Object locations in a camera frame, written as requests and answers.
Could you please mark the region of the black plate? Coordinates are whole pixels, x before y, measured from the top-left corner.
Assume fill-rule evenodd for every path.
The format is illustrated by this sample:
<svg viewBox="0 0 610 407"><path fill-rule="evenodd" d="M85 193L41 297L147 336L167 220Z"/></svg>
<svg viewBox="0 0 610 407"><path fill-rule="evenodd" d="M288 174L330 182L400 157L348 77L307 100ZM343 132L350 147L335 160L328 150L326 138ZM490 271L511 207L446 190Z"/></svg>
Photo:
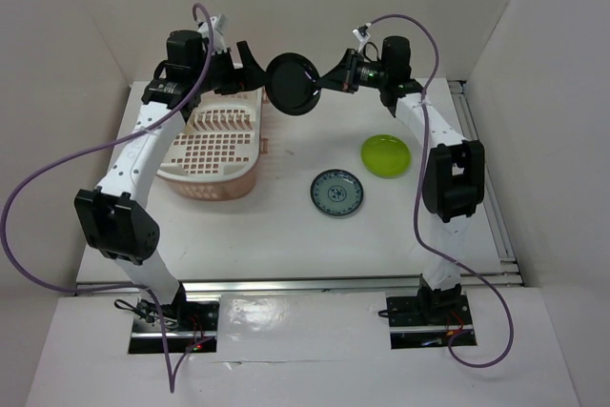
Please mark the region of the black plate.
<svg viewBox="0 0 610 407"><path fill-rule="evenodd" d="M285 52L274 58L266 69L265 92L272 105L290 116L300 116L314 109L320 98L316 85L319 73L305 56Z"/></svg>

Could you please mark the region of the green plate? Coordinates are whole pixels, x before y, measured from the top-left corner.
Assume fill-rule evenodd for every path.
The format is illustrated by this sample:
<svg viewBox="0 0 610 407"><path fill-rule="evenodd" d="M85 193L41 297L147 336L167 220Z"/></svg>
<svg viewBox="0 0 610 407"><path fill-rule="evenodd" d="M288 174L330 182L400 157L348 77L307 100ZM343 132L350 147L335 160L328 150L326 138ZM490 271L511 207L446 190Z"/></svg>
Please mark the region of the green plate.
<svg viewBox="0 0 610 407"><path fill-rule="evenodd" d="M412 154L400 138L390 134L376 134L360 147L360 158L365 169L382 178L396 178L410 168Z"/></svg>

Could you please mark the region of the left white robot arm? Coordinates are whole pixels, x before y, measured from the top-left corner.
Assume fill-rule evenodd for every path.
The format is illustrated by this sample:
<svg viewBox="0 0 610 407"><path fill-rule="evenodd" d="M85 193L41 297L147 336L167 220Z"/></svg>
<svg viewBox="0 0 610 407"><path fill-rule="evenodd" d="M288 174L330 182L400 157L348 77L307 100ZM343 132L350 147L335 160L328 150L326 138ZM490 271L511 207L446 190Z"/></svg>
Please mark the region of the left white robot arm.
<svg viewBox="0 0 610 407"><path fill-rule="evenodd" d="M142 299L154 309L155 320L175 330L196 307L157 249L161 232L147 211L154 177L202 94L255 91L266 75L247 42L238 42L236 64L217 32L174 31L166 50L124 148L94 189L77 193L74 207L88 245L142 286Z"/></svg>

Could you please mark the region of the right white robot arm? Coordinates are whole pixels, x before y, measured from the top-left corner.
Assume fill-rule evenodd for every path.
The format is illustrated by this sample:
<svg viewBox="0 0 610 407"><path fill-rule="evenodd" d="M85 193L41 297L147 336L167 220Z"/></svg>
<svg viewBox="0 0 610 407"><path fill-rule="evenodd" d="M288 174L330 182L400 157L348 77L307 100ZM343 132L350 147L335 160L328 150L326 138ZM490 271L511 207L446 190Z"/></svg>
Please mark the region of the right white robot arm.
<svg viewBox="0 0 610 407"><path fill-rule="evenodd" d="M385 38L375 61L366 54L369 43L369 36L361 35L358 48L346 50L317 86L348 93L378 90L382 104L421 145L414 210L431 215L431 232L441 245L435 248L415 234L433 256L420 277L416 311L427 323L443 323L460 301L463 239L484 197L485 150L455 131L429 101L427 88L412 77L407 38Z"/></svg>

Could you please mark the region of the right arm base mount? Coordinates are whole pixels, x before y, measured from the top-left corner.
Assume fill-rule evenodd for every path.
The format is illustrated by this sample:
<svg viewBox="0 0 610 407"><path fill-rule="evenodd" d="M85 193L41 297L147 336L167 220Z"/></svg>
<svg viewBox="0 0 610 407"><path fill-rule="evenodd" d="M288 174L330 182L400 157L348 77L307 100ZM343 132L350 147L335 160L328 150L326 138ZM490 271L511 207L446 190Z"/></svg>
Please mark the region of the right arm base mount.
<svg viewBox="0 0 610 407"><path fill-rule="evenodd" d="M389 325L393 350L477 346L477 337L466 295L462 295L451 311L426 317L414 296L389 296L386 308L377 312Z"/></svg>

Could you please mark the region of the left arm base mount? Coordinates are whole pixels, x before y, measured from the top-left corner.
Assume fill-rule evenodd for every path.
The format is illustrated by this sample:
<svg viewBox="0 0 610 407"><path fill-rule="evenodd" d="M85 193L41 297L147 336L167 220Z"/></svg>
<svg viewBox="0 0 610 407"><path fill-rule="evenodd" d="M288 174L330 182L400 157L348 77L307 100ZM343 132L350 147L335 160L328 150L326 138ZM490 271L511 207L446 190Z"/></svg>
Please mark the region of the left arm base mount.
<svg viewBox="0 0 610 407"><path fill-rule="evenodd" d="M113 305L117 310L132 314L128 354L161 355L161 319L156 309L143 300L131 304L124 299L116 299ZM182 354L189 348L194 354L215 353L219 307L218 300L195 302L182 317L164 315L169 353Z"/></svg>

